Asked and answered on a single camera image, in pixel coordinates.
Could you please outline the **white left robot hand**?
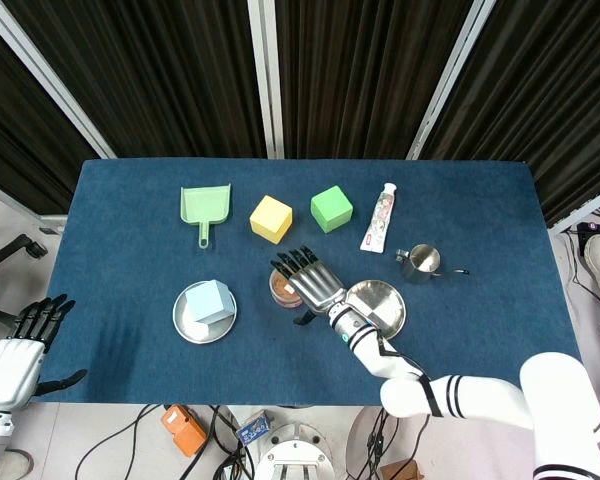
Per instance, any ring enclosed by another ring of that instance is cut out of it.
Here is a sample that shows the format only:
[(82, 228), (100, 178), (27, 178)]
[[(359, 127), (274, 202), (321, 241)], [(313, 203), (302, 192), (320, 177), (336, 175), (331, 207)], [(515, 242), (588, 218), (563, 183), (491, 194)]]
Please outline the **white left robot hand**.
[(79, 369), (60, 380), (40, 379), (45, 357), (74, 306), (62, 294), (34, 302), (13, 318), (13, 328), (0, 340), (0, 412), (19, 410), (31, 398), (68, 389), (87, 375)]

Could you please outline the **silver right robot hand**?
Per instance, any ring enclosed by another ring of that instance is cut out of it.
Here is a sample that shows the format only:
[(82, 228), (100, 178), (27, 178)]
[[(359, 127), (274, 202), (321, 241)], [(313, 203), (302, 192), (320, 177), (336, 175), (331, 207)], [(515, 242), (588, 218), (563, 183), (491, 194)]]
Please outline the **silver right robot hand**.
[(317, 316), (328, 315), (336, 304), (345, 301), (347, 290), (341, 280), (307, 246), (277, 253), (277, 260), (271, 260), (270, 264), (307, 308), (301, 317), (293, 320), (295, 325), (304, 326)]

